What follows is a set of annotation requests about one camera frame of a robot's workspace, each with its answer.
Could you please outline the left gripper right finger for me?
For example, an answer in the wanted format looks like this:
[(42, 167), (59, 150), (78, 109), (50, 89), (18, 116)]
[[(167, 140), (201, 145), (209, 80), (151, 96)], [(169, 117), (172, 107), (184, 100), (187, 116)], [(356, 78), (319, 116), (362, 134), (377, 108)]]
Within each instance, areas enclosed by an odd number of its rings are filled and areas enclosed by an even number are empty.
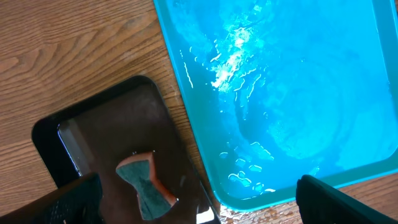
[(397, 220), (311, 175), (297, 181), (296, 203), (303, 224), (397, 224)]

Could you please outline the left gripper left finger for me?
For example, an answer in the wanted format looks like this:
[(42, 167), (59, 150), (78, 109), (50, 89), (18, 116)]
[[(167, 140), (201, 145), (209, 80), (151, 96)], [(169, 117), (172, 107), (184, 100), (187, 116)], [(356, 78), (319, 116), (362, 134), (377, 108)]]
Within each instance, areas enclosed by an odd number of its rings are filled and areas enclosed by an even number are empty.
[(103, 223), (100, 177), (91, 173), (1, 217), (1, 223)]

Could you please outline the green and orange sponge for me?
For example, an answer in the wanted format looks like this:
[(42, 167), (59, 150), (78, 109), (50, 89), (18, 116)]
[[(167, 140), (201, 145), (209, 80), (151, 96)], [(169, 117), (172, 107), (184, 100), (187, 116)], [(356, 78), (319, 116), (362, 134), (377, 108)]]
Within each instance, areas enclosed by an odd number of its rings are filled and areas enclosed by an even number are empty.
[(116, 173), (137, 192), (143, 220), (154, 220), (165, 215), (177, 202), (157, 177), (152, 152), (136, 154), (122, 160)]

